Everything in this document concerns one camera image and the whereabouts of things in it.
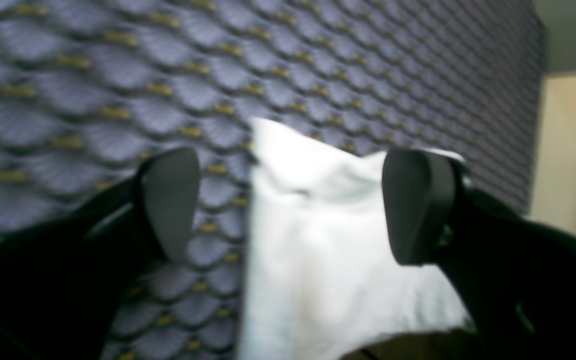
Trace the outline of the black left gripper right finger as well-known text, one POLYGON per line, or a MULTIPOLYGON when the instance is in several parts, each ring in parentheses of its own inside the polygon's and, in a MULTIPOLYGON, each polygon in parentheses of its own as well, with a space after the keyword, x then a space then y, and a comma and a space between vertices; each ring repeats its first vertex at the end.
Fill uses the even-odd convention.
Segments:
POLYGON ((382 198, 393 257, 436 265, 490 359, 576 360, 576 237, 477 189, 455 153, 392 148, 382 198))

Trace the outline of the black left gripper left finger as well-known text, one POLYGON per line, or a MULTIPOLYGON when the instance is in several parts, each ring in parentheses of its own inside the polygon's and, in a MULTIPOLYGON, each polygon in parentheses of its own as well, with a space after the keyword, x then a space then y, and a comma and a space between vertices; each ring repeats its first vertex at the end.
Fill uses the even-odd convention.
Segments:
POLYGON ((185 259, 200 184, 197 153, 176 148, 0 242, 0 360, 97 360, 131 283, 185 259))

